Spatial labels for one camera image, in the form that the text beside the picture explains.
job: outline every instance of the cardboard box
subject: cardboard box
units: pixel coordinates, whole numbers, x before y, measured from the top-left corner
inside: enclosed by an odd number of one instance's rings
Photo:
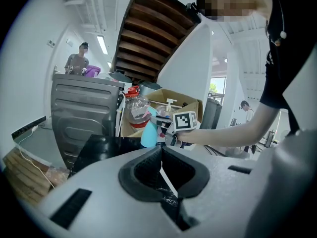
[[[194,99],[184,94],[173,92],[167,89],[159,89],[146,96],[150,101],[156,101],[161,103],[167,103],[166,100],[177,100],[173,105],[183,106],[184,103],[188,105],[178,109],[176,113],[194,111],[196,113],[197,120],[201,123],[203,119],[203,102],[201,100]],[[156,108],[158,104],[151,103],[151,107]],[[141,137],[143,131],[135,132],[126,118],[123,118],[121,125],[121,137]]]

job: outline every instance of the cable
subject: cable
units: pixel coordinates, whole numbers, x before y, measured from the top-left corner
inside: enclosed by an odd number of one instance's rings
[[[42,172],[42,170],[41,170],[39,167],[35,166],[31,160],[25,158],[25,157],[23,156],[22,152],[21,152],[21,146],[20,146],[20,144],[21,144],[25,139],[27,139],[27,138],[29,138],[30,136],[32,136],[32,135],[33,135],[33,132],[34,132],[37,128],[38,128],[38,126],[33,127],[31,134],[28,135],[26,138],[23,138],[23,139],[19,142],[19,144],[18,144],[18,146],[19,146],[19,151],[20,151],[21,156],[22,156],[25,160],[27,160],[28,162],[31,162],[31,164],[32,164],[34,167],[36,167],[38,170],[40,170],[40,172],[41,172],[42,175],[45,177],[45,179],[49,181],[49,183],[52,185],[53,188],[55,188],[54,185],[51,183],[51,181],[50,181],[50,180],[46,177],[46,175]]]
[[[125,108],[125,95],[122,91],[120,91],[120,94],[123,95],[123,104],[122,104],[122,115],[121,115],[121,119],[120,119],[120,125],[119,125],[119,130],[118,130],[118,137],[120,136],[120,130],[121,130],[121,125],[122,125],[122,119],[123,119],[123,115],[124,115],[124,108]]]

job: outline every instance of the ceiling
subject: ceiling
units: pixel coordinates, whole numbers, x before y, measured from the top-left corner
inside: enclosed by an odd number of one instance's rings
[[[196,0],[179,0],[183,4]],[[76,5],[82,21],[82,27],[90,38],[103,35],[106,40],[108,55],[112,61],[117,45],[118,30],[116,24],[118,0],[86,0]],[[234,49],[238,54],[239,65],[244,73],[244,82],[248,98],[259,100],[265,83],[265,62],[269,50],[265,35],[265,19],[253,13],[238,22],[211,22],[213,35],[214,61],[219,62],[212,68],[212,77],[226,76],[227,64],[224,59]]]

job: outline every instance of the woman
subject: woman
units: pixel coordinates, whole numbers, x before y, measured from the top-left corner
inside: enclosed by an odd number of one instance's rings
[[[197,0],[197,9],[205,17],[218,21],[237,20],[253,11],[267,19],[270,51],[266,82],[259,107],[250,122],[225,129],[180,132],[178,138],[204,145],[253,145],[262,139],[280,109],[288,109],[291,134],[295,133],[299,126],[282,94],[316,43],[315,22],[309,23],[316,12],[314,0]]]

